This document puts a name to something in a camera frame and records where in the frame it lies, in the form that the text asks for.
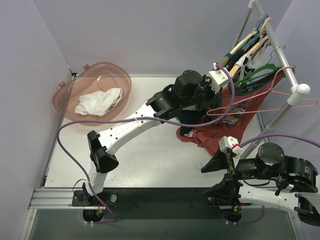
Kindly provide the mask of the pink wire hanger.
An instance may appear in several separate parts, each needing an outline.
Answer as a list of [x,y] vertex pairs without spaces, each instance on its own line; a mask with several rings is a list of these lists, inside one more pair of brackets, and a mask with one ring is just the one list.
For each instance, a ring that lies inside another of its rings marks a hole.
[[[319,103],[318,99],[306,97],[310,93],[310,87],[307,84],[299,84],[297,86],[291,87],[291,93],[280,92],[273,89],[275,84],[283,78],[285,70],[293,70],[293,72],[295,72],[296,67],[289,65],[278,69],[278,71],[274,73],[273,79],[267,90],[259,94],[244,98],[242,100],[231,102],[232,106],[230,110],[228,110],[227,107],[218,107],[208,110],[206,115],[210,117],[224,115],[240,116],[244,114],[256,114],[274,111],[279,112],[281,109],[279,107],[276,108],[275,106],[276,103],[280,103],[280,101],[283,100],[284,97],[287,97],[285,103],[288,104],[291,108],[310,108],[316,106]],[[265,99],[267,99],[267,101],[270,102],[270,104],[274,108],[260,109],[262,103],[259,103],[258,107],[253,110],[251,109],[254,103],[257,103],[259,101],[263,102]]]

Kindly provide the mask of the rust red tank top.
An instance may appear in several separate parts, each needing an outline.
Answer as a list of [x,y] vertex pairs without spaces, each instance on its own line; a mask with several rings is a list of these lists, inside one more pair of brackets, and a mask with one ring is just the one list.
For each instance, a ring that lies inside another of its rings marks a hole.
[[[268,82],[259,87],[258,89],[251,90],[249,93],[245,94],[237,94],[235,92],[234,102],[240,101],[242,99],[252,97],[256,94],[260,94],[266,91],[271,82],[273,77],[269,77]],[[254,110],[258,107],[258,104],[263,103],[263,101],[258,101],[254,103],[250,108]],[[183,136],[180,135],[180,127],[176,131],[177,138],[185,143],[194,143],[200,148],[204,148],[207,152],[213,156],[218,148],[219,148],[219,140],[223,136],[232,136],[235,137],[238,141],[241,141],[247,128],[248,124],[255,116],[254,114],[243,114],[243,115],[229,115],[226,116],[224,119],[220,120],[217,123],[203,126],[203,127],[196,127],[193,128],[188,134]]]

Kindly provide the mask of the black white striped tank top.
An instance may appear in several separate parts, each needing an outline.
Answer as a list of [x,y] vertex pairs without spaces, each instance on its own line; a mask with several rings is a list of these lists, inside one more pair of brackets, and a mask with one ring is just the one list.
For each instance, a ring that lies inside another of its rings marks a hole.
[[248,53],[246,53],[242,57],[240,57],[240,59],[235,63],[235,65],[239,66],[239,76],[243,78],[245,73],[245,67],[248,67],[249,69],[255,69],[259,66],[259,62],[252,59],[251,56]]

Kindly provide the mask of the green plastic hanger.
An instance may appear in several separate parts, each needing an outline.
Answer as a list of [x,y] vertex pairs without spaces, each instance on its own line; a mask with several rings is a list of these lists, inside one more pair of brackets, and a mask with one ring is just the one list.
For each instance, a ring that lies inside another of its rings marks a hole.
[[235,93],[247,94],[262,87],[269,81],[269,77],[274,77],[280,68],[280,66],[276,66],[273,63],[267,63],[256,68],[250,74],[234,83]]

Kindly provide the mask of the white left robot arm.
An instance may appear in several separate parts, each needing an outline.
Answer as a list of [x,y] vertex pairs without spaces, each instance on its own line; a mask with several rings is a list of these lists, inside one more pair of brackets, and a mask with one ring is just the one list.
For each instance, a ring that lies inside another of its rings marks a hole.
[[82,187],[83,199],[91,206],[100,203],[107,174],[119,165],[116,152],[138,135],[160,125],[157,118],[171,120],[183,109],[196,105],[208,109],[222,88],[214,77],[219,73],[220,70],[212,70],[200,75],[197,71],[186,70],[173,84],[155,93],[134,112],[130,116],[132,121],[119,123],[102,132],[89,132],[87,139],[91,164],[89,181]]

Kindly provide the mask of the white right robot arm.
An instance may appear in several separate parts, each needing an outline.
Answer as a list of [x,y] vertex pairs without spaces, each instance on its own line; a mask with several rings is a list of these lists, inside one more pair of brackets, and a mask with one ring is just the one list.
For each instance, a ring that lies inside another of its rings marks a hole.
[[202,195],[218,206],[257,204],[297,215],[308,225],[320,225],[318,170],[308,160],[287,156],[275,143],[264,143],[254,158],[236,161],[239,145],[222,146],[201,169],[226,170],[222,180]]

